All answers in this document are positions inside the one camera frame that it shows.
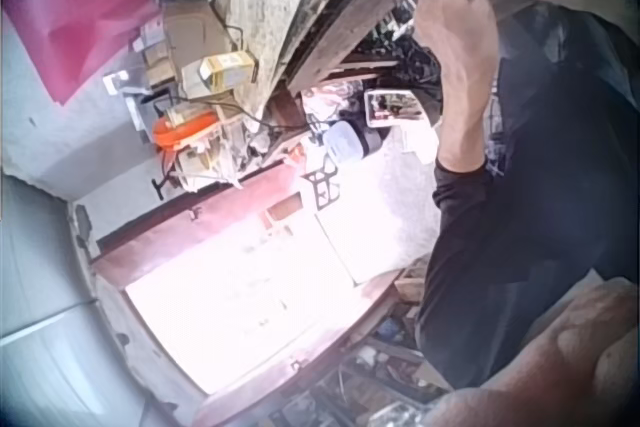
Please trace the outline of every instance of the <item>yellow box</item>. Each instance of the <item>yellow box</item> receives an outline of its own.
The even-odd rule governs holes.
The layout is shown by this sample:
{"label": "yellow box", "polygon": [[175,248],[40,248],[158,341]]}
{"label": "yellow box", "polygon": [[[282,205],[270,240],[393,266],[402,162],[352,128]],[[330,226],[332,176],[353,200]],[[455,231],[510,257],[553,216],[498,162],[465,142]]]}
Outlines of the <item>yellow box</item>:
{"label": "yellow box", "polygon": [[205,57],[198,69],[200,79],[213,94],[253,82],[255,73],[255,59],[242,50]]}

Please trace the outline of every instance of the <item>person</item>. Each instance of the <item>person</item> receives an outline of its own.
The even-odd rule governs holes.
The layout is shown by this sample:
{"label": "person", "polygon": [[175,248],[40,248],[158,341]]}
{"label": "person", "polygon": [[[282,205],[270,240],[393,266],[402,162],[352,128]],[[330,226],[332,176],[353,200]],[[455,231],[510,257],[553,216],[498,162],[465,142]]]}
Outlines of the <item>person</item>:
{"label": "person", "polygon": [[[585,46],[591,39],[585,32],[616,26],[603,27],[604,21],[586,14],[561,14],[571,26],[561,42],[569,53],[551,63],[541,48],[522,47],[528,37],[514,22],[498,27],[489,0],[418,0],[416,39],[440,62],[444,106],[433,195],[441,229],[416,340],[453,388],[476,388],[445,398],[432,413],[433,425],[503,425],[478,418],[464,423],[474,421],[483,405],[493,406],[480,408],[485,414],[503,412],[504,425],[529,425],[522,413],[533,418],[540,406],[546,417],[531,425],[556,425],[569,415],[561,404],[574,415],[577,404],[590,398],[586,386],[596,381],[588,373],[602,355],[610,356],[609,348],[624,338],[614,350],[624,352],[627,367],[637,356],[629,354],[638,323],[637,103],[629,79],[618,75],[624,69],[607,69],[607,62],[585,67],[594,55],[611,57],[607,46]],[[589,57],[585,51],[598,52]],[[487,169],[483,127],[496,76],[502,175]],[[607,287],[592,293],[609,299],[605,306],[585,314],[584,325],[568,309],[569,317],[521,352],[534,320],[591,269],[605,280]],[[618,305],[619,281],[607,281],[617,277],[627,279],[624,315],[611,332],[603,330],[603,319],[615,318],[616,308],[607,302]],[[582,342],[597,345],[584,353]],[[545,355],[552,361],[545,362]],[[577,366],[567,367],[572,363]],[[527,377],[533,380],[524,382]],[[557,397],[543,398],[553,385],[557,390],[549,392]],[[602,407],[603,418],[611,410]]]}

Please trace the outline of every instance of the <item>orange object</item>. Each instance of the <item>orange object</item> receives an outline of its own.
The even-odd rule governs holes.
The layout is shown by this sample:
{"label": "orange object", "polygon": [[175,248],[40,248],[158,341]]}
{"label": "orange object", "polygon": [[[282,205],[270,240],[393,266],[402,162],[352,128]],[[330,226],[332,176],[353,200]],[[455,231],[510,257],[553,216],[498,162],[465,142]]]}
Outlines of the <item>orange object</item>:
{"label": "orange object", "polygon": [[179,150],[206,133],[219,120],[216,114],[208,112],[172,128],[164,118],[158,119],[153,126],[153,139],[164,150]]}

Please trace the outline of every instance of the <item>red cloth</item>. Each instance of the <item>red cloth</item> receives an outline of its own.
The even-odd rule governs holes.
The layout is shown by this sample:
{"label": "red cloth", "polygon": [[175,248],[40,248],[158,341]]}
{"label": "red cloth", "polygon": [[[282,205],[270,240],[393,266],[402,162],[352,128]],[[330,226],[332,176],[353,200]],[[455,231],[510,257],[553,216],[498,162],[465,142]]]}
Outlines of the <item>red cloth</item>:
{"label": "red cloth", "polygon": [[62,104],[158,11],[153,0],[4,0],[4,9]]}

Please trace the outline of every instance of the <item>wall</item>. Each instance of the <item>wall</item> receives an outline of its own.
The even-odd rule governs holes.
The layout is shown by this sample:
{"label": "wall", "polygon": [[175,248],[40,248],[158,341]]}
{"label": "wall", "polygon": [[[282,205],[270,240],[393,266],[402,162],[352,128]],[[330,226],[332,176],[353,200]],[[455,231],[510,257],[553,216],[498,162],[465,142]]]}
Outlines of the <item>wall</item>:
{"label": "wall", "polygon": [[174,425],[106,331],[75,258],[66,205],[15,178],[2,181],[3,416],[29,427]]}
{"label": "wall", "polygon": [[143,145],[120,97],[102,74],[61,106],[51,100],[8,16],[2,12],[3,169],[64,200],[76,200],[155,155]]}

